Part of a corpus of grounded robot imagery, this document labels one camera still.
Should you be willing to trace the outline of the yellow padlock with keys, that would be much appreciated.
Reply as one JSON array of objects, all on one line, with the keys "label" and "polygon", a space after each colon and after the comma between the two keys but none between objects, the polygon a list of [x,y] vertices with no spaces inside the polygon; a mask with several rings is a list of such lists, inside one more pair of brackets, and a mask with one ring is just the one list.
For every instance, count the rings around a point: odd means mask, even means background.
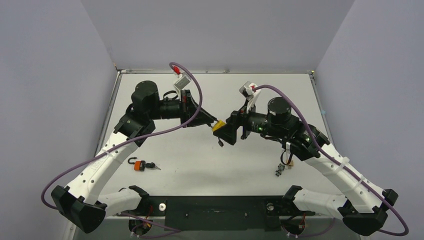
[{"label": "yellow padlock with keys", "polygon": [[[212,125],[211,123],[207,123],[206,125],[211,129],[212,133],[214,133],[218,129],[222,128],[225,124],[226,123],[224,121],[218,120],[214,125]],[[217,143],[221,148],[224,146],[224,142],[218,136],[217,136]]]}]

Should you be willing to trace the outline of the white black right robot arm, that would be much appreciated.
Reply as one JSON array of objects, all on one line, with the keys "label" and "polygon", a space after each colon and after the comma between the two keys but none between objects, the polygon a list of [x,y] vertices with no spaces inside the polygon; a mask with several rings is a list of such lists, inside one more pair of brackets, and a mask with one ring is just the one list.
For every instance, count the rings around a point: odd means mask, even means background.
[{"label": "white black right robot arm", "polygon": [[287,213],[330,216],[362,236],[370,236],[383,227],[387,211],[395,204],[398,194],[374,185],[355,170],[325,134],[292,114],[292,107],[283,97],[272,98],[265,114],[245,103],[227,120],[216,123],[212,132],[220,140],[234,145],[238,129],[242,129],[242,139],[257,133],[263,139],[280,143],[289,157],[297,157],[315,168],[340,191],[332,195],[293,185],[282,197],[282,207]]}]

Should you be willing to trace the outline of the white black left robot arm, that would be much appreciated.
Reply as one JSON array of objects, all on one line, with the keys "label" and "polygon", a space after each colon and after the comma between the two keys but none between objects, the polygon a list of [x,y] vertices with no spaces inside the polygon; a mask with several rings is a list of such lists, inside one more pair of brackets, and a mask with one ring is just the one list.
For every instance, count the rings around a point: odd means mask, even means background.
[{"label": "white black left robot arm", "polygon": [[149,209],[149,194],[131,185],[115,193],[102,195],[116,170],[155,130],[155,120],[179,119],[186,127],[211,126],[217,119],[193,99],[189,90],[179,96],[160,99],[156,83],[138,83],[132,103],[120,118],[95,160],[67,186],[56,186],[51,196],[61,215],[84,233],[91,233],[109,216],[125,211],[143,215]]}]

